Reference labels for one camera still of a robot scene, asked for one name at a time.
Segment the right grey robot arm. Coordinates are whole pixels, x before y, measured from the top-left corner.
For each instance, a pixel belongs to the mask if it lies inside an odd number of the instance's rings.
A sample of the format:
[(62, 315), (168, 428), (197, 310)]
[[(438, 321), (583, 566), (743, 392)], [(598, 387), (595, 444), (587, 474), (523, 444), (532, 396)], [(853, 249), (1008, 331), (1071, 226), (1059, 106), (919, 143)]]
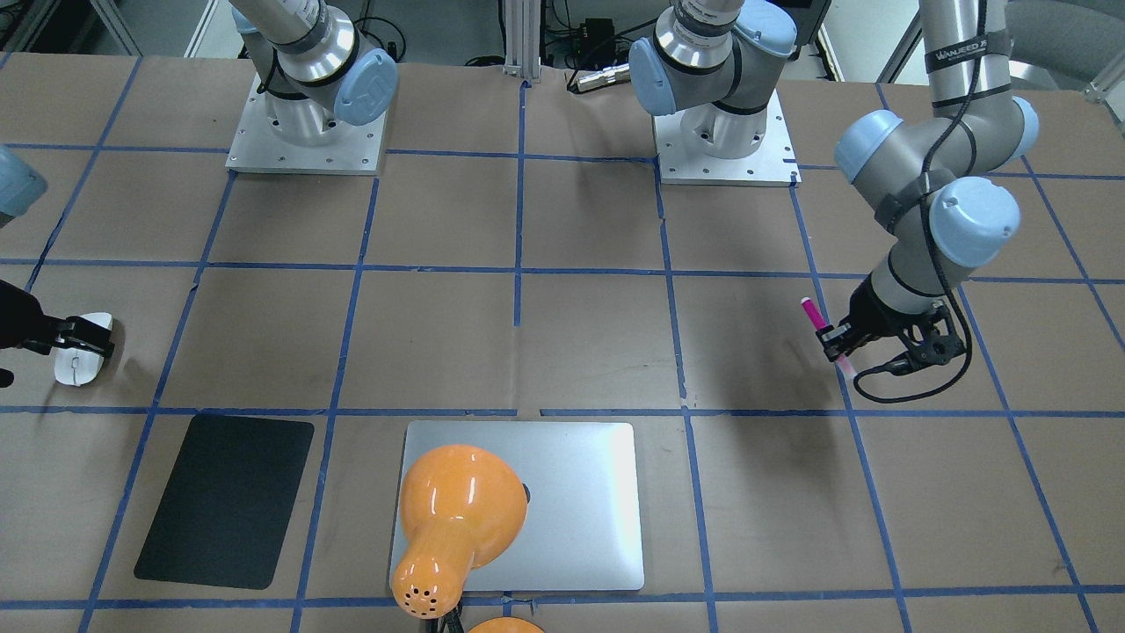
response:
[[(374, 177), (398, 67), (333, 4), (234, 1), (256, 67), (226, 168), (245, 175)], [(112, 314), (50, 316), (24, 289), (1, 286), (3, 349), (54, 358), (60, 385), (96, 378), (112, 353)]]

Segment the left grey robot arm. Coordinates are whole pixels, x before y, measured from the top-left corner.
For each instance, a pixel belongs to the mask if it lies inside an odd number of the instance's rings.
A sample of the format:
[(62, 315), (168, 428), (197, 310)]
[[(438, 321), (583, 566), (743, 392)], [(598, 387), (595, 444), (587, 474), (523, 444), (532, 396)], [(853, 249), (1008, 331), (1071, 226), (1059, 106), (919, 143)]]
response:
[[(909, 124), (888, 109), (853, 123), (832, 151), (837, 168), (896, 237), (889, 255), (850, 296), (835, 327), (820, 325), (828, 360), (896, 337), (904, 351), (882, 367), (907, 376), (968, 352), (946, 301), (1000, 253), (1020, 227), (1007, 189), (984, 173), (1022, 157), (1038, 116), (1012, 94), (1012, 40), (1004, 1), (922, 1), (930, 120)], [(766, 1), (676, 1), (634, 40), (636, 99), (654, 116), (682, 114), (695, 148), (739, 159), (764, 135), (766, 108), (796, 27)]]

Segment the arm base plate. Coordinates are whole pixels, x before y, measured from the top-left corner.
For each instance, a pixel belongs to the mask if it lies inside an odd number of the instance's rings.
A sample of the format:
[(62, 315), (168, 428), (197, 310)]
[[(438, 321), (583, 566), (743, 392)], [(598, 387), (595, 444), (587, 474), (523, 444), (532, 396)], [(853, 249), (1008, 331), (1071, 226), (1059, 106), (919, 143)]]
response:
[(764, 111), (735, 115), (714, 103), (652, 119), (665, 186), (798, 186), (795, 150), (776, 90)]
[(250, 81), (225, 165), (254, 175), (377, 177), (388, 114), (362, 126), (308, 99), (286, 100)]

